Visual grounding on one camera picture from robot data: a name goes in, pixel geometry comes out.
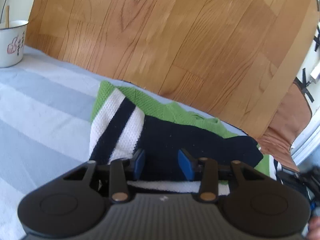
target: gray and white striped cloth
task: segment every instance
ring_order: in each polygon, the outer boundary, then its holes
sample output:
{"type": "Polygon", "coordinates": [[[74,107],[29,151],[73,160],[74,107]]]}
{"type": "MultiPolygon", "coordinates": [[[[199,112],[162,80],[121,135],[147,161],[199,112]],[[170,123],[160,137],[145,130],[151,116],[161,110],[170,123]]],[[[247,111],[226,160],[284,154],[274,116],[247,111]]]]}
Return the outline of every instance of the gray and white striped cloth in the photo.
{"type": "MultiPolygon", "coordinates": [[[[19,64],[0,69],[1,240],[17,240],[24,235],[16,211],[25,194],[89,159],[90,116],[102,80],[134,86],[28,47],[19,64]]],[[[161,103],[170,102],[145,92],[161,103]]]]}

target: chopstick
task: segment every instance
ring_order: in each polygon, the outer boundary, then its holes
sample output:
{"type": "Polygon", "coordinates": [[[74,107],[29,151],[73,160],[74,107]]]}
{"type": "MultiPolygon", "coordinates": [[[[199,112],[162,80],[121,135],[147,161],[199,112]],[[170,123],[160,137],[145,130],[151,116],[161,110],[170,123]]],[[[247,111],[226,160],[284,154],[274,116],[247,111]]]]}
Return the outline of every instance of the chopstick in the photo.
{"type": "Polygon", "coordinates": [[[9,28],[9,5],[5,8],[5,27],[9,28]]]}

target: finger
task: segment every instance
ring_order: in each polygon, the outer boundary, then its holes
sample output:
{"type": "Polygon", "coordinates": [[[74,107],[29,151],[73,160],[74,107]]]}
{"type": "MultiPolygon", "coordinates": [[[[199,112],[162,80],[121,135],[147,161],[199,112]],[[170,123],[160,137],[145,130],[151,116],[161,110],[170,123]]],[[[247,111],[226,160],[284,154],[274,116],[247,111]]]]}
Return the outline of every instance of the finger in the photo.
{"type": "Polygon", "coordinates": [[[312,217],[309,221],[309,231],[320,227],[320,217],[312,217]]]}
{"type": "Polygon", "coordinates": [[[320,239],[320,228],[316,228],[316,229],[310,231],[307,234],[307,239],[308,240],[319,240],[320,239]]]}

